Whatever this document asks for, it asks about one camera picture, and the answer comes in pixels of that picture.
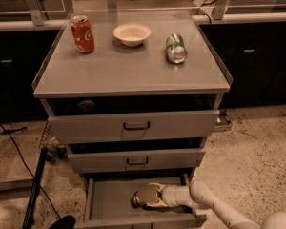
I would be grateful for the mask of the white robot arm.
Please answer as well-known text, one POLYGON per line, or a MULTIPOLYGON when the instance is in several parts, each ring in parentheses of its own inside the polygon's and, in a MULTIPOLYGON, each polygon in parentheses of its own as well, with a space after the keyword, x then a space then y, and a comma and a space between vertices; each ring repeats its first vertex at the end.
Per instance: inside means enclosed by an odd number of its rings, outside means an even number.
POLYGON ((195 179, 188 186, 150 183, 155 188, 155 201, 140 200, 153 208, 176 207, 211 209, 228 229, 286 229, 286 213, 272 213, 260 225, 240 214, 220 199, 202 180, 195 179))

